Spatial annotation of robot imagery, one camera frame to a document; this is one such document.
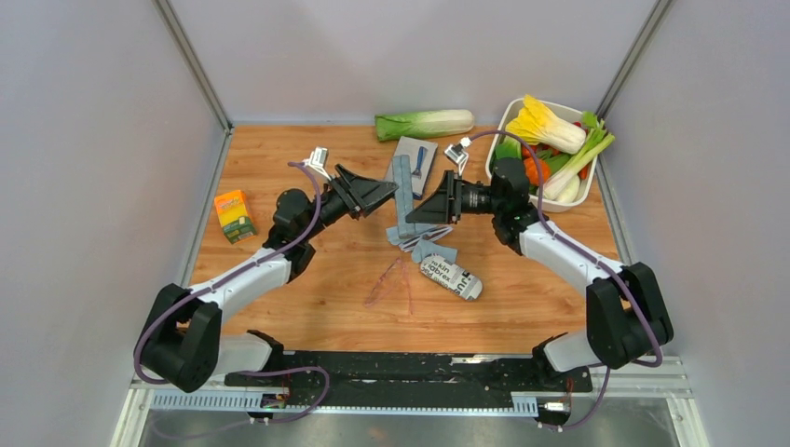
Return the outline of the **grey glasses case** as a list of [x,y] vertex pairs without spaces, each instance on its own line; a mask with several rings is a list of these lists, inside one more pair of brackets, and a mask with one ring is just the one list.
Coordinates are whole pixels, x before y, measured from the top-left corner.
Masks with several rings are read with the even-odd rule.
[[413,210],[411,165],[408,155],[394,156],[392,159],[392,180],[398,186],[395,193],[397,233],[406,239],[415,235],[415,224],[408,223],[406,216]]

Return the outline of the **light blue cleaning cloth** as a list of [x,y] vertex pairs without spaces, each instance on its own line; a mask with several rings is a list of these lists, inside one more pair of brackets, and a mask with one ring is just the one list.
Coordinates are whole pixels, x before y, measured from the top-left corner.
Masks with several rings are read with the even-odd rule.
[[[415,234],[415,236],[420,234],[420,233],[422,233],[422,232],[424,232],[424,231],[426,231],[426,230],[428,230],[432,226],[436,226],[436,225],[418,224],[416,226],[417,227],[417,233]],[[386,234],[387,234],[388,242],[391,245],[396,246],[396,247],[398,247],[398,244],[400,242],[405,240],[405,239],[399,238],[398,233],[397,233],[397,226],[392,226],[392,227],[388,228],[386,230]],[[413,251],[406,252],[406,253],[410,253],[411,257],[412,257],[412,260],[415,263],[417,263],[417,264],[420,264],[420,262],[424,258],[426,258],[427,256],[429,256],[431,254],[439,254],[442,257],[444,257],[447,260],[449,260],[450,262],[454,263],[456,261],[456,259],[457,259],[457,249],[440,245],[440,244],[437,243],[438,240],[435,240],[433,242],[422,240],[422,241],[420,241],[417,244],[417,246],[415,247],[415,249]]]

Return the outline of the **pink transparent sunglasses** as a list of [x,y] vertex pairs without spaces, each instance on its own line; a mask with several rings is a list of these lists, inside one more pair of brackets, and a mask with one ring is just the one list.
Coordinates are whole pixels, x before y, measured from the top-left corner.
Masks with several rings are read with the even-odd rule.
[[390,295],[402,292],[406,296],[407,314],[412,316],[415,310],[409,272],[406,263],[401,257],[398,257],[378,278],[375,285],[363,300],[363,306],[371,308],[387,299]]

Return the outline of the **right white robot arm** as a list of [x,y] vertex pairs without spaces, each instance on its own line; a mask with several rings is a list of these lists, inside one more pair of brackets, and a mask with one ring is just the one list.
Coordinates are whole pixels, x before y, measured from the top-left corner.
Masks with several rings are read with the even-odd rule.
[[465,213],[489,214],[497,239],[515,253],[548,267],[585,300],[584,330],[536,346],[534,382],[552,390],[569,371],[629,363],[647,365],[674,338],[674,328],[653,270],[602,256],[564,233],[530,200],[531,183],[516,158],[495,162],[489,184],[471,183],[448,170],[437,190],[405,219],[417,224],[455,224]]

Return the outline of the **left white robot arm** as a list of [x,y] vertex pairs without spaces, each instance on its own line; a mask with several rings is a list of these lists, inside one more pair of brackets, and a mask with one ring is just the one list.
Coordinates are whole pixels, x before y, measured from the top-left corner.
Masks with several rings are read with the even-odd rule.
[[271,337],[255,331],[224,336],[222,328],[253,301],[305,272],[315,254],[311,238],[345,216],[370,215],[398,189],[396,183],[335,168],[325,187],[312,181],[313,197],[297,188],[279,195],[268,237],[250,258],[197,285],[168,284],[158,292],[133,351],[140,379],[186,393],[229,373],[250,373],[263,386],[281,380],[285,362],[273,353]]

